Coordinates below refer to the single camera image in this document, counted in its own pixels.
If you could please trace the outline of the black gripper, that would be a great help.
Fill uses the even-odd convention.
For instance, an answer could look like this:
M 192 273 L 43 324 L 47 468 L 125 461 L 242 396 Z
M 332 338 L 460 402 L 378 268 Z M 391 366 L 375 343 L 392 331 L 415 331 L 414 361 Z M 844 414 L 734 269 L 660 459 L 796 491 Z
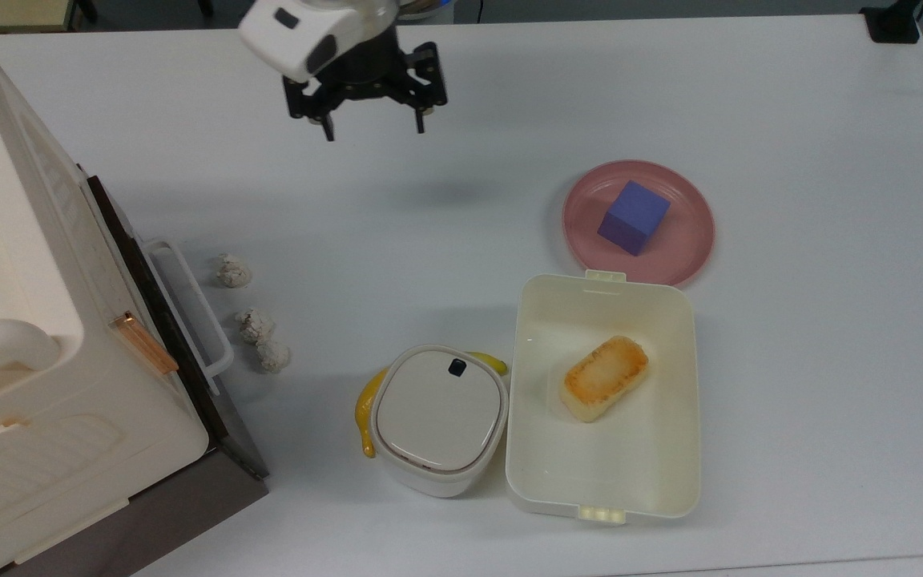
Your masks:
M 308 81 L 283 77 L 287 112 L 322 126 L 327 142 L 336 141 L 331 113 L 347 101 L 391 99 L 413 109 L 418 134 L 425 134 L 425 117 L 449 98 L 435 42 L 425 42 L 410 54 L 399 45 L 398 30 L 389 28 L 337 56 Z

